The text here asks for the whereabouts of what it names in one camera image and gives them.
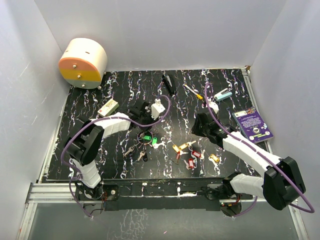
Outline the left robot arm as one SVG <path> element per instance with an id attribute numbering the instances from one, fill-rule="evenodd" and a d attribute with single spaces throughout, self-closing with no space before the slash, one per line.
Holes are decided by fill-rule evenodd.
<path id="1" fill-rule="evenodd" d="M 142 102 L 134 105 L 128 112 L 80 120 L 72 137 L 69 137 L 61 153 L 61 162 L 76 171 L 73 181 L 86 186 L 86 194 L 93 200 L 103 195 L 101 175 L 96 167 L 95 158 L 102 141 L 113 134 L 126 132 L 134 127 L 148 130 L 156 125 L 162 113 L 168 111 L 158 98 L 153 104 Z"/>

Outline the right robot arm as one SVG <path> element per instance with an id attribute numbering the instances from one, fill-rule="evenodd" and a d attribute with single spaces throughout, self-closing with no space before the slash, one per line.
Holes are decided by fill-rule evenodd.
<path id="1" fill-rule="evenodd" d="M 246 139 L 240 131 L 230 125 L 220 126 L 214 113 L 198 113 L 191 132 L 223 150 L 234 154 L 252 167 L 258 176 L 234 172 L 223 179 L 219 190 L 233 199 L 247 194 L 265 199 L 276 210 L 283 210 L 306 192 L 306 187 L 297 162 L 291 158 L 280 158 Z"/>

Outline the silver key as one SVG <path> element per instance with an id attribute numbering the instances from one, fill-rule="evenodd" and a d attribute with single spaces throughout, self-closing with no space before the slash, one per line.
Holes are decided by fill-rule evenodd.
<path id="1" fill-rule="evenodd" d="M 145 151 L 141 151 L 141 152 L 139 153 L 139 156 L 138 156 L 138 158 L 137 158 L 137 161 L 140 161 L 141 159 L 143 159 L 143 157 L 144 157 L 145 154 L 146 154 Z"/>
<path id="2" fill-rule="evenodd" d="M 133 152 L 133 151 L 134 151 L 134 149 L 135 149 L 135 148 L 134 148 L 134 147 L 132 147 L 132 146 L 131 146 L 131 147 L 129 147 L 129 148 L 128 148 L 128 150 L 125 152 L 124 156 L 127 156 L 128 154 L 130 154 L 131 152 Z"/>

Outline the large metal keyring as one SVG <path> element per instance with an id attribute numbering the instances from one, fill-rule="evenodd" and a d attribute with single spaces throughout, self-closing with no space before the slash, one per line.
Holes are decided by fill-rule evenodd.
<path id="1" fill-rule="evenodd" d="M 144 143 L 145 145 L 151 145 L 152 144 L 152 139 L 150 141 L 148 140 L 143 140 L 142 137 L 143 136 L 151 136 L 152 139 L 155 137 L 154 134 L 147 130 L 147 131 L 140 131 L 138 134 L 137 134 L 137 141 L 142 144 Z"/>

